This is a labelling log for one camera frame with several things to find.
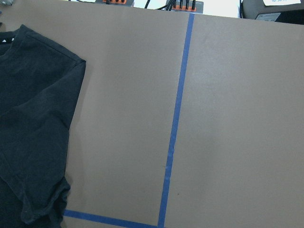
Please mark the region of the brown paper table cover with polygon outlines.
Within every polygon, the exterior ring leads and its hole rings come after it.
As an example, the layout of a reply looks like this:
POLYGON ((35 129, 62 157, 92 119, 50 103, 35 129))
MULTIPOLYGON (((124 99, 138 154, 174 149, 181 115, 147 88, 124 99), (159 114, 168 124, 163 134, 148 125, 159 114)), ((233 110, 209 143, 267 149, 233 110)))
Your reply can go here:
POLYGON ((61 0, 1 6, 86 60, 65 228, 301 228, 304 28, 61 0))

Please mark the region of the orange connector board near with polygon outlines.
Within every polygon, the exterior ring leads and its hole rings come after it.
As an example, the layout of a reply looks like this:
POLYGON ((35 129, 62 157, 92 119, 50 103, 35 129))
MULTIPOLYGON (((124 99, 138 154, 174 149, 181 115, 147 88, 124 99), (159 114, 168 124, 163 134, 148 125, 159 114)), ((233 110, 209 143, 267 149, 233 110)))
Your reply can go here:
POLYGON ((173 2, 171 11, 183 11, 202 14, 204 2, 199 0, 176 0, 173 2))

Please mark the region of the black box with label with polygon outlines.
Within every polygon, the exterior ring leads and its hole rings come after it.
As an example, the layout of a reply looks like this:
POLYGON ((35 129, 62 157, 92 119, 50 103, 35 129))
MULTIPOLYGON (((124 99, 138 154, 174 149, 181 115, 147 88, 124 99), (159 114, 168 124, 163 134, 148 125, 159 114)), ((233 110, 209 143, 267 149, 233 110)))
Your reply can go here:
POLYGON ((240 10, 244 19, 299 25, 304 23, 302 0, 243 0, 240 10))

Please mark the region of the black graphic t-shirt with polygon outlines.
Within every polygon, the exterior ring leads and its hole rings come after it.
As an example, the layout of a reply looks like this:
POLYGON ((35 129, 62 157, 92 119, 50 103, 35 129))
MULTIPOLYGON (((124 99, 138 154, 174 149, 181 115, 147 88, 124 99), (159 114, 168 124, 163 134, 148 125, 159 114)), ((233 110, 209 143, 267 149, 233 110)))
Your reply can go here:
POLYGON ((0 225, 58 228, 86 62, 21 25, 0 35, 0 225))

